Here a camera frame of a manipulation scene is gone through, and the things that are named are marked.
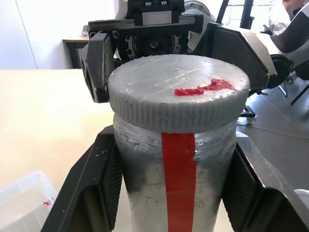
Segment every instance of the table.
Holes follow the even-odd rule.
[[[57,191],[96,135],[112,124],[108,103],[96,104],[82,70],[0,71],[0,187],[43,170]],[[122,185],[115,232],[130,232]],[[223,204],[215,232],[232,232]]]
[[[69,50],[71,64],[73,69],[80,69],[78,49],[85,47],[89,42],[88,36],[73,36],[63,40]]]

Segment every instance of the plastic jar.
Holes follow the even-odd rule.
[[[197,56],[140,58],[109,78],[133,232],[212,232],[248,97],[239,68]]]

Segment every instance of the white tabletop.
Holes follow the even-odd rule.
[[[92,102],[82,70],[0,71],[0,187],[43,170],[57,191],[74,163],[112,124],[108,103]],[[124,184],[116,232],[129,232]],[[223,204],[215,232],[232,232]]]

